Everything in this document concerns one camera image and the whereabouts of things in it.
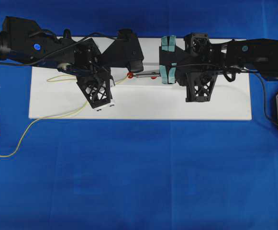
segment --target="wire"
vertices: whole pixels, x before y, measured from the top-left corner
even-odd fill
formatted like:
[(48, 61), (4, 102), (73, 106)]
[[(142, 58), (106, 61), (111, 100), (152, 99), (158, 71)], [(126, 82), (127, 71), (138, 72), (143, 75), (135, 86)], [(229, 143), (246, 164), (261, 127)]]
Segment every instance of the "wire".
[(169, 67), (178, 68), (178, 67), (185, 67), (185, 66), (213, 66), (213, 67), (217, 67), (217, 68), (223, 69), (223, 67), (221, 67), (221, 66), (214, 65), (214, 64), (208, 64), (208, 63), (203, 63), (203, 64), (185, 64), (185, 65), (179, 65), (179, 66), (171, 65)]
[[(61, 78), (61, 77), (73, 77), (73, 78), (67, 78), (67, 79), (61, 79), (61, 80), (54, 80), (56, 78)], [(49, 78), (49, 79), (46, 79), (47, 82), (58, 82), (58, 81), (76, 81), (77, 78), (73, 75), (69, 75), (69, 74), (62, 74), (62, 75), (58, 75), (58, 76), (55, 76), (55, 77), (52, 77), (52, 78)]]
[(262, 88), (263, 88), (263, 101), (264, 101), (264, 103), (263, 103), (263, 107), (264, 107), (264, 115), (265, 115), (265, 117), (270, 121), (270, 122), (272, 122), (274, 125), (276, 125), (277, 127), (278, 127), (278, 122), (277, 121), (275, 121), (275, 120), (273, 120), (271, 117), (269, 117), (268, 115), (267, 115), (267, 91), (266, 91), (266, 87), (265, 87), (265, 83), (264, 83), (264, 81), (263, 81), (263, 79), (262, 79), (262, 77), (261, 76), (259, 76), (258, 74), (256, 74), (256, 73), (253, 73), (253, 74), (255, 74), (258, 78), (259, 78), (259, 80), (260, 80), (260, 82), (261, 82), (261, 84), (262, 84)]
[(37, 61), (34, 61), (34, 62), (30, 62), (30, 63), (25, 63), (25, 64), (18, 64), (18, 63), (8, 63), (8, 62), (0, 62), (0, 65), (5, 65), (5, 66), (32, 66), (32, 65), (35, 65), (35, 64), (38, 64), (39, 62), (45, 60), (46, 58), (52, 56), (52, 55), (55, 55), (57, 53), (60, 53), (66, 49), (69, 49), (73, 46), (76, 46), (78, 45), (79, 43), (82, 43), (84, 42), (86, 39), (88, 39), (89, 37), (93, 36), (93, 35), (99, 35), (99, 36), (103, 36), (103, 37), (106, 37), (106, 38), (109, 38), (109, 39), (112, 39), (112, 40), (115, 40), (115, 41), (126, 41), (126, 39), (122, 39), (122, 38), (114, 38), (114, 37), (110, 37), (110, 36), (107, 36), (107, 35), (104, 35), (104, 34), (101, 34), (99, 32), (93, 32), (83, 38), (81, 38), (78, 42), (75, 42), (73, 44), (70, 44), (68, 46), (65, 46), (63, 48), (60, 48), (60, 49), (57, 49), (47, 55), (45, 55), (44, 57), (42, 57), (41, 59), (37, 60)]
[(63, 115), (51, 115), (51, 116), (44, 116), (44, 117), (41, 117), (41, 118), (38, 118), (36, 120), (34, 120), (33, 122), (31, 122), (27, 128), (25, 129), (24, 133), (22, 134), (19, 142), (18, 142), (18, 145), (17, 147), (15, 148), (15, 150), (10, 153), (9, 155), (0, 155), (0, 158), (7, 158), (7, 157), (11, 157), (12, 155), (14, 155), (20, 148), (20, 145), (25, 137), (25, 135), (27, 134), (28, 130), (31, 128), (31, 126), (35, 123), (37, 123), (38, 121), (41, 121), (41, 120), (44, 120), (44, 119), (58, 119), (58, 118), (63, 118), (63, 117), (66, 117), (66, 116), (69, 116), (69, 115), (77, 115), (79, 114), (85, 107), (86, 105), (88, 104), (88, 101), (86, 101), (81, 107), (79, 107), (78, 109), (75, 109), (71, 112), (68, 112), (68, 113), (64, 113)]
[(28, 37), (33, 37), (33, 36), (36, 36), (36, 35), (41, 34), (41, 33), (50, 34), (50, 35), (52, 35), (52, 37), (54, 37), (54, 39), (55, 39), (56, 41), (58, 41), (57, 35), (56, 35), (54, 32), (52, 32), (52, 31), (50, 31), (50, 30), (45, 30), (45, 29), (32, 32), (32, 33), (30, 33), (30, 34), (28, 35)]
[(116, 85), (121, 84), (122, 82), (124, 82), (125, 80), (128, 79), (128, 76), (126, 76), (125, 78), (118, 80), (117, 82), (115, 82)]
[[(69, 78), (69, 79), (61, 79), (61, 80), (53, 80), (53, 79), (57, 79), (57, 78), (60, 78), (60, 77), (63, 77), (63, 76), (70, 76), (70, 77), (74, 77), (73, 75), (67, 75), (67, 74), (63, 74), (63, 75), (58, 75), (58, 76), (55, 76), (55, 77), (52, 77), (52, 78), (48, 78), (46, 81), (47, 82), (58, 82), (58, 81), (72, 81), (72, 80), (76, 80), (76, 78)], [(123, 81), (125, 81), (127, 79), (124, 78), (122, 80), (119, 80), (118, 82), (116, 82), (116, 84), (120, 84), (122, 83)], [(44, 116), (44, 117), (41, 117), (41, 118), (38, 118), (36, 120), (34, 120), (33, 122), (31, 122), (27, 128), (25, 129), (24, 133), (22, 134), (19, 142), (18, 142), (18, 145), (17, 147), (15, 148), (15, 150), (8, 154), (8, 155), (0, 155), (0, 158), (8, 158), (8, 157), (11, 157), (13, 156), (20, 148), (20, 145), (24, 139), (24, 137), (26, 136), (27, 132), (29, 131), (29, 129), (32, 127), (33, 124), (41, 121), (41, 120), (45, 120), (45, 119), (59, 119), (59, 118), (63, 118), (63, 117), (66, 117), (66, 116), (70, 116), (70, 115), (77, 115), (79, 114), (88, 104), (88, 101), (86, 101), (81, 107), (79, 107), (78, 109), (75, 109), (71, 112), (68, 112), (68, 113), (63, 113), (61, 115), (51, 115), (51, 116)]]

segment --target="yellow cable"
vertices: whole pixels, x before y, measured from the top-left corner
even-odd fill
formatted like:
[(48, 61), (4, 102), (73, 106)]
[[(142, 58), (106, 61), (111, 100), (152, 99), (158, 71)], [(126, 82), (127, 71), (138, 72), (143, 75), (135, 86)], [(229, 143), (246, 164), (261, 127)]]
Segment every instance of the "yellow cable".
[[(55, 76), (55, 77), (49, 78), (49, 79), (47, 79), (46, 81), (47, 81), (47, 82), (58, 82), (58, 81), (72, 81), (72, 80), (76, 80), (76, 77), (75, 77), (75, 76), (74, 76), (74, 78), (69, 78), (69, 79), (53, 80), (53, 79), (60, 78), (60, 77), (63, 77), (63, 76), (71, 76), (71, 77), (73, 77), (72, 75), (63, 74), (63, 75), (59, 75), (59, 76)], [(120, 84), (120, 83), (122, 83), (123, 81), (125, 81), (126, 79), (127, 79), (127, 77), (124, 78), (124, 79), (122, 79), (122, 80), (117, 81), (115, 84)], [(19, 140), (19, 142), (18, 142), (17, 147), (15, 148), (15, 150), (14, 150), (12, 153), (10, 153), (9, 155), (0, 155), (0, 158), (8, 158), (8, 157), (11, 157), (12, 155), (14, 155), (14, 154), (19, 150), (20, 145), (21, 145), (21, 143), (22, 143), (22, 141), (23, 141), (25, 135), (27, 134), (28, 130), (31, 128), (31, 126), (32, 126), (33, 124), (37, 123), (37, 122), (40, 121), (40, 120), (44, 120), (44, 119), (58, 119), (58, 118), (63, 118), (63, 117), (70, 116), (70, 115), (79, 114), (79, 113), (86, 107), (87, 104), (88, 104), (88, 101), (86, 101), (80, 108), (75, 109), (75, 110), (73, 110), (73, 111), (71, 111), (71, 112), (65, 113), (65, 114), (63, 114), (63, 115), (45, 116), (45, 117), (41, 117), (41, 118), (38, 118), (38, 119), (34, 120), (34, 121), (31, 122), (31, 123), (27, 126), (27, 128), (25, 129), (24, 133), (22, 134), (22, 136), (21, 136), (21, 138), (20, 138), (20, 140)]]
[(31, 126), (32, 126), (34, 123), (36, 123), (36, 122), (38, 122), (38, 121), (40, 121), (40, 120), (44, 120), (44, 119), (58, 119), (58, 118), (63, 118), (63, 117), (69, 116), (69, 115), (79, 114), (79, 113), (84, 109), (84, 107), (86, 107), (87, 104), (88, 104), (88, 101), (86, 101), (80, 108), (75, 109), (75, 110), (73, 110), (73, 111), (71, 111), (71, 112), (69, 112), (69, 113), (67, 113), (67, 114), (64, 114), (64, 115), (45, 116), (45, 117), (41, 117), (41, 118), (38, 118), (38, 119), (34, 120), (34, 121), (31, 122), (31, 123), (29, 124), (29, 126), (25, 129), (24, 133), (22, 134), (22, 136), (21, 136), (21, 138), (20, 138), (20, 140), (19, 140), (19, 142), (18, 142), (17, 147), (15, 148), (15, 150), (14, 150), (12, 153), (10, 153), (9, 155), (0, 155), (0, 157), (1, 157), (1, 158), (7, 158), (7, 157), (11, 157), (12, 155), (14, 155), (14, 154), (19, 150), (19, 147), (20, 147), (20, 145), (21, 145), (21, 143), (22, 143), (22, 141), (23, 141), (23, 138), (25, 137), (25, 135), (27, 134), (28, 130), (31, 128)]
[[(67, 78), (67, 79), (61, 79), (61, 80), (54, 80), (56, 78), (61, 78), (61, 77), (73, 77), (73, 78)], [(59, 75), (59, 76), (55, 76), (55, 77), (52, 77), (52, 78), (49, 78), (47, 79), (46, 81), (47, 82), (57, 82), (57, 81), (73, 81), (73, 80), (76, 80), (76, 77), (73, 76), (73, 75), (69, 75), (69, 74), (62, 74), (62, 75)]]
[(119, 80), (117, 81), (115, 84), (118, 85), (118, 84), (121, 84), (123, 81), (125, 81), (128, 77), (126, 76), (126, 78), (123, 78), (122, 80)]

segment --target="white board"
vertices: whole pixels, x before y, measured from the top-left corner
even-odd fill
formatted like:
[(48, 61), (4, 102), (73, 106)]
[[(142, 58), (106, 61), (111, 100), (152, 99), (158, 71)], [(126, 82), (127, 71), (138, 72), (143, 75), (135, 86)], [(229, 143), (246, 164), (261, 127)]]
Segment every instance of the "white board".
[[(112, 41), (94, 38), (103, 52)], [(144, 63), (158, 63), (160, 38), (139, 38)], [(211, 39), (212, 43), (226, 42), (226, 39)], [(184, 48), (183, 39), (176, 39), (176, 45)], [(158, 66), (144, 66), (145, 70)], [(123, 79), (127, 69), (111, 69), (116, 81)], [(35, 68), (32, 70), (29, 118), (40, 118), (72, 111), (84, 104), (84, 95), (76, 81), (48, 83), (50, 77), (61, 75), (55, 69)], [(249, 76), (237, 75), (229, 83), (219, 75), (210, 102), (186, 103), (186, 88), (163, 85), (161, 79), (132, 78), (111, 89), (116, 105), (102, 111), (95, 111), (89, 105), (82, 112), (68, 119), (146, 119), (146, 120), (251, 120)]]

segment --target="black cable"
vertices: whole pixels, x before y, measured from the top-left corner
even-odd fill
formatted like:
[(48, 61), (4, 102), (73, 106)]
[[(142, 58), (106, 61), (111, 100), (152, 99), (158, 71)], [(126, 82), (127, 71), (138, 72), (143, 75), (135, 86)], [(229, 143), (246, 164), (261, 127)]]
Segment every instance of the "black cable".
[(179, 66), (169, 66), (169, 67), (172, 67), (172, 68), (178, 68), (178, 67), (185, 67), (185, 66), (213, 66), (213, 67), (217, 67), (217, 68), (221, 68), (223, 69), (223, 67), (221, 66), (218, 66), (218, 65), (214, 65), (214, 64), (208, 64), (208, 63), (203, 63), (203, 64), (185, 64), (185, 65), (179, 65)]
[(264, 81), (263, 81), (262, 77), (259, 76), (258, 74), (256, 74), (256, 73), (253, 73), (253, 74), (255, 74), (259, 78), (259, 80), (260, 80), (260, 82), (262, 84), (262, 88), (263, 88), (263, 101), (264, 101), (264, 115), (265, 115), (265, 117), (270, 122), (272, 122), (274, 125), (276, 125), (278, 127), (278, 122), (273, 120), (271, 117), (269, 117), (267, 115), (267, 91), (266, 91), (266, 87), (265, 87)]
[(106, 38), (109, 38), (109, 39), (112, 39), (112, 40), (115, 40), (115, 41), (126, 41), (126, 39), (120, 39), (120, 38), (114, 38), (114, 37), (110, 37), (110, 36), (107, 36), (107, 35), (104, 35), (104, 34), (101, 34), (101, 33), (98, 33), (98, 32), (94, 32), (94, 33), (91, 33), (87, 36), (85, 36), (84, 38), (80, 39), (78, 42), (75, 42), (73, 44), (70, 44), (68, 46), (65, 46), (61, 49), (58, 49), (58, 50), (55, 50), (47, 55), (45, 55), (43, 58), (37, 60), (37, 61), (34, 61), (34, 62), (30, 62), (30, 63), (25, 63), (25, 64), (17, 64), (17, 63), (7, 63), (7, 62), (0, 62), (0, 65), (5, 65), (5, 66), (32, 66), (32, 65), (35, 65), (43, 60), (45, 60), (46, 58), (54, 55), (54, 54), (57, 54), (57, 53), (60, 53), (66, 49), (69, 49), (73, 46), (76, 46), (78, 45), (79, 43), (82, 43), (84, 42), (86, 39), (88, 39), (89, 37), (93, 36), (93, 35), (99, 35), (99, 36), (102, 36), (102, 37), (106, 37)]
[(58, 41), (57, 35), (54, 32), (52, 32), (50, 30), (46, 30), (46, 29), (42, 29), (42, 30), (32, 32), (28, 35), (28, 37), (33, 37), (33, 36), (36, 36), (36, 35), (41, 34), (41, 33), (50, 34), (52, 37), (54, 37), (54, 39), (56, 41)]

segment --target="blue tablecloth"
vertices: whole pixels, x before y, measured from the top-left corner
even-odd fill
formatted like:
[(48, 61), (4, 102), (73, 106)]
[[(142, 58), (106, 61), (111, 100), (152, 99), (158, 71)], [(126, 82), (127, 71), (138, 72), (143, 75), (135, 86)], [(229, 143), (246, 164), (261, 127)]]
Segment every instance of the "blue tablecloth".
[[(278, 0), (0, 0), (61, 35), (207, 32), (278, 39)], [(0, 153), (28, 119), (31, 67), (0, 66)], [(252, 121), (55, 120), (0, 159), (0, 230), (278, 229), (278, 131), (250, 78)], [(269, 113), (278, 82), (267, 83)]]

